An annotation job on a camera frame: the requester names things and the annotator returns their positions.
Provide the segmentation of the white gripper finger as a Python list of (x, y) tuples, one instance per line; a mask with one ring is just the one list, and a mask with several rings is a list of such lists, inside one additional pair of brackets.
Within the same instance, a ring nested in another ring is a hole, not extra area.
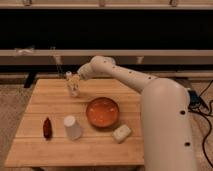
[(74, 97), (72, 86), (68, 85), (69, 93), (72, 97)]
[(79, 97), (80, 90), (78, 86), (74, 86), (74, 97)]

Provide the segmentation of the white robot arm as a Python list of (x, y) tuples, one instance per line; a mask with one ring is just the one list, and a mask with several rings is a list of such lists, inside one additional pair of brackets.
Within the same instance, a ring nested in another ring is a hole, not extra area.
[(193, 148), (187, 89), (176, 81), (124, 67), (95, 56), (68, 74), (75, 88), (80, 81), (109, 75), (140, 94), (145, 171), (198, 171)]

